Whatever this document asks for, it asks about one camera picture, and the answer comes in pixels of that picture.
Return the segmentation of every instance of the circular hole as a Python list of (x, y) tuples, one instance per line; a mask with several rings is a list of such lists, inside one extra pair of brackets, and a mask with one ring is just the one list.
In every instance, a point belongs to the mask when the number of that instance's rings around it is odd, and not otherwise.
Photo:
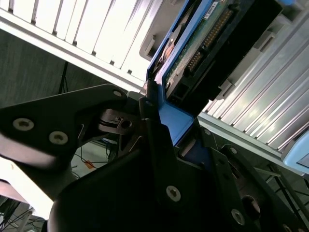
[(251, 220), (258, 220), (261, 216), (261, 209), (256, 200), (252, 196), (244, 196), (241, 201), (247, 215), (251, 218)]
[(291, 228), (285, 224), (283, 224), (283, 228), (285, 229), (286, 232), (292, 232)]
[(165, 85), (165, 90), (168, 90), (170, 87), (170, 82), (168, 82), (166, 85)]
[(63, 136), (60, 135), (60, 134), (56, 134), (56, 135), (54, 136), (54, 139), (63, 140)]
[(211, 135), (211, 132), (210, 132), (209, 130), (207, 130), (207, 129), (205, 129), (204, 132), (205, 132), (205, 134), (207, 134), (207, 135)]
[(68, 140), (68, 136), (62, 131), (54, 131), (49, 134), (49, 141), (55, 145), (64, 145)]
[(123, 129), (127, 129), (127, 128), (129, 128), (130, 126), (132, 126), (132, 122), (130, 122), (130, 121), (123, 121), (123, 123), (121, 123), (121, 127), (122, 127)]
[(245, 225), (245, 218), (241, 214), (241, 212), (237, 209), (232, 209), (231, 211), (233, 219), (241, 226)]
[(171, 189), (171, 190), (170, 190), (170, 193), (171, 193), (171, 195), (172, 195), (173, 197), (176, 197), (176, 196), (177, 196), (177, 191), (174, 190), (174, 189)]
[(235, 148), (231, 147), (230, 150), (233, 154), (237, 154), (237, 150)]
[(34, 127), (34, 123), (27, 118), (18, 118), (14, 120), (13, 126), (19, 131), (29, 131)]
[(29, 126), (29, 123), (26, 122), (26, 121), (20, 121), (18, 124), (19, 124), (20, 127), (28, 127)]
[(230, 180), (230, 178), (228, 177), (228, 175), (227, 174), (223, 174), (223, 177), (226, 179), (226, 180)]
[(220, 162), (222, 165), (225, 165), (225, 162), (224, 162), (222, 159), (219, 159), (219, 162)]
[(146, 101), (146, 104), (152, 106), (153, 104), (150, 101)]
[(121, 97), (122, 93), (119, 92), (118, 90), (114, 90), (113, 93), (117, 96), (117, 97)]

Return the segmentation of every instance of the white panel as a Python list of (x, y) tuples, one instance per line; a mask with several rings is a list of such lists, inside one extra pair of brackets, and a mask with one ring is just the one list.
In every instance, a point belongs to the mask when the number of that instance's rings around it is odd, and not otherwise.
[(144, 85), (144, 81), (101, 61), (95, 56), (21, 20), (7, 11), (0, 10), (0, 17), (6, 19), (8, 22), (4, 23), (0, 21), (0, 29), (101, 77), (112, 84), (126, 89), (127, 91), (135, 92), (139, 92)]
[(112, 59), (115, 49), (132, 14), (136, 0), (116, 0), (107, 15), (95, 47), (97, 57), (107, 63)]
[(14, 0), (14, 15), (31, 22), (35, 0)]
[(143, 22), (143, 18), (150, 7), (151, 0), (141, 0), (136, 10), (133, 12), (133, 17), (129, 21), (126, 30), (122, 36), (121, 43), (119, 43), (118, 48), (114, 52), (112, 60), (115, 62), (114, 66), (121, 68), (126, 56), (130, 50), (133, 40)]
[(56, 26), (57, 37), (65, 39), (72, 18), (76, 0), (63, 0), (58, 23)]
[(87, 3), (76, 36), (78, 48), (90, 54), (92, 53), (111, 1), (112, 0), (91, 0)]
[(54, 30), (60, 0), (39, 0), (36, 26), (52, 33)]
[(8, 11), (10, 5), (10, 0), (0, 0), (0, 8)]
[(153, 1), (147, 16), (145, 17), (142, 26), (131, 46), (127, 58), (122, 66), (122, 70), (127, 72), (132, 70), (132, 75), (140, 80), (145, 80), (146, 71), (149, 66), (149, 61), (140, 56), (140, 46), (144, 41), (146, 34), (151, 26), (151, 23), (158, 12), (163, 0)]
[(69, 29), (68, 29), (68, 33), (66, 36), (66, 41), (70, 44), (72, 44), (75, 39), (75, 35), (76, 35), (77, 29), (79, 26), (79, 22), (81, 21), (81, 17), (83, 15), (85, 4), (86, 4), (86, 0), (77, 0), (75, 4), (73, 15), (72, 15)]

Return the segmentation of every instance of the white ventilation grille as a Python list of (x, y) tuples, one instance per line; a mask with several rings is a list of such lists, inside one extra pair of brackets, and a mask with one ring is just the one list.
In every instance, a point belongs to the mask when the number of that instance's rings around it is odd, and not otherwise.
[(293, 21), (276, 19), (270, 44), (233, 83), (234, 91), (204, 109), (280, 152), (309, 127), (309, 12), (298, 12)]
[(107, 73), (116, 73), (119, 80), (107, 80), (138, 91), (144, 84), (149, 65), (149, 61), (139, 55), (140, 46), (162, 1), (0, 0), (0, 16), (86, 59), (92, 66), (107, 70), (100, 75), (88, 71), (104, 79)]

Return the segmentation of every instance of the black metal bracket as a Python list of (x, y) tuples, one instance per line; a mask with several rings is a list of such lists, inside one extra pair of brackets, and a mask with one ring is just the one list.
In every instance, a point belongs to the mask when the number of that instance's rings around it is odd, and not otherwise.
[(0, 154), (40, 169), (64, 169), (78, 147), (104, 137), (100, 114), (126, 102), (120, 88), (107, 84), (0, 109)]

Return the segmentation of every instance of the wire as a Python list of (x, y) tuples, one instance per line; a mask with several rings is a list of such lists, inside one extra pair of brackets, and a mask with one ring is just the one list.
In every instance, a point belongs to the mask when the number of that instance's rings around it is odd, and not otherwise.
[(77, 177), (78, 179), (81, 178), (77, 173), (75, 173), (75, 172), (72, 172), (72, 173), (73, 173), (73, 175), (74, 175), (75, 177)]
[(3, 229), (1, 229), (1, 232), (4, 231), (8, 226), (13, 224), (14, 222), (17, 222), (18, 220), (22, 219), (23, 215), (26, 214), (28, 211), (30, 211), (32, 209), (33, 208), (30, 208), (30, 209), (26, 210), (24, 213), (22, 213), (19, 216), (17, 216), (14, 220), (12, 220), (10, 223), (8, 223)]
[(65, 81), (65, 83), (66, 83), (66, 87), (67, 87), (67, 92), (69, 91), (69, 88), (68, 88), (68, 82), (67, 82), (67, 77), (65, 76), (64, 77), (64, 81)]
[(218, 145), (217, 145), (217, 141), (216, 141), (216, 137), (214, 136), (213, 133), (212, 133), (212, 136), (213, 136), (214, 142), (216, 143), (217, 150), (219, 150)]
[(78, 154), (76, 154), (76, 153), (75, 153), (75, 155), (78, 156), (79, 158), (81, 158), (81, 161), (82, 161), (83, 163), (89, 164), (90, 166), (92, 166), (92, 167), (95, 168), (95, 169), (98, 169), (98, 168), (95, 167), (95, 166), (93, 165), (93, 163), (108, 163), (108, 161), (90, 162), (90, 161), (85, 160), (85, 159), (83, 158), (83, 147), (81, 147), (81, 155), (78, 155)]

